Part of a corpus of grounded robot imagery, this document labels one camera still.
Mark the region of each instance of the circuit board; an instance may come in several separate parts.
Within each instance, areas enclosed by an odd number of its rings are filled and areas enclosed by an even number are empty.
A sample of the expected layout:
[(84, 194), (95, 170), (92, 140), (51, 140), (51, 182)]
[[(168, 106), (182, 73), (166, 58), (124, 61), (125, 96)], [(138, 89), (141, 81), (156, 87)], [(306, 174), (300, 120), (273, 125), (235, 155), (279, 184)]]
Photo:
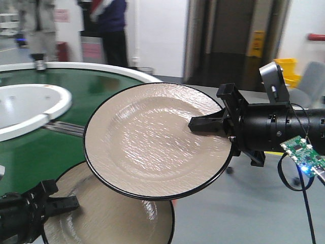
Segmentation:
[(306, 139), (296, 136), (281, 143), (281, 147), (309, 178), (324, 173), (325, 160), (308, 144)]

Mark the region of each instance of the beige plate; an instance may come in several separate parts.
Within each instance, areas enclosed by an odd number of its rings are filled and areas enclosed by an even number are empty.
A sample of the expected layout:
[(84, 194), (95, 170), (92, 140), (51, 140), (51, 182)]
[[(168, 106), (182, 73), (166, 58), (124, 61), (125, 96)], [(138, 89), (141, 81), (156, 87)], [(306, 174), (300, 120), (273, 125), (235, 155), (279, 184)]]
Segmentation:
[(66, 172), (55, 197), (75, 195), (76, 211), (51, 217), (44, 225), (50, 244), (167, 244), (174, 231), (170, 201), (142, 201), (102, 184), (86, 163)]
[(195, 135), (190, 119), (217, 112), (206, 94), (178, 84), (149, 83), (105, 101), (86, 126), (84, 150), (96, 176), (140, 199), (175, 199), (194, 193), (223, 171), (231, 144)]

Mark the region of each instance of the person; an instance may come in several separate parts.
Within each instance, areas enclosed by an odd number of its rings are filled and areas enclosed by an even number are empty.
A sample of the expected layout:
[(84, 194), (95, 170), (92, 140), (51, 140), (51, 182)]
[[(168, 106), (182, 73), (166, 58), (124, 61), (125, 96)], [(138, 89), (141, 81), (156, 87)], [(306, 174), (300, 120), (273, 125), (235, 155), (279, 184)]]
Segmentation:
[(49, 62), (57, 61), (54, 0), (16, 0), (31, 54), (44, 53)]
[(90, 18), (98, 25), (107, 64), (128, 67), (125, 37), (125, 0), (93, 0)]

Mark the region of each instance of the trousers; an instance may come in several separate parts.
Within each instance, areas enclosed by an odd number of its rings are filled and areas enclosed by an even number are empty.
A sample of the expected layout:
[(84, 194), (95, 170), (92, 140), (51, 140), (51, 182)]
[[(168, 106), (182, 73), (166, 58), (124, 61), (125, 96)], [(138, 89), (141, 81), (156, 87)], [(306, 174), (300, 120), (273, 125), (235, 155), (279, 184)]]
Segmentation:
[(26, 39), (31, 53), (44, 53), (47, 61), (57, 61), (55, 32), (27, 32)]
[(108, 65), (128, 67), (125, 32), (101, 33)]

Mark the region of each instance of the chair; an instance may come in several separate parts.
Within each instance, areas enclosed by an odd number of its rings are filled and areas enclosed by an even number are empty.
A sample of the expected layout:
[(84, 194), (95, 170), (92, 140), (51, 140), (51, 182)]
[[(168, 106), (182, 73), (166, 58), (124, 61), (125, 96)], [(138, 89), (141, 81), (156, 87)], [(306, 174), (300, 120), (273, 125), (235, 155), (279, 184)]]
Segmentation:
[(289, 91), (290, 102), (311, 108), (325, 88), (325, 64), (310, 62), (297, 88)]

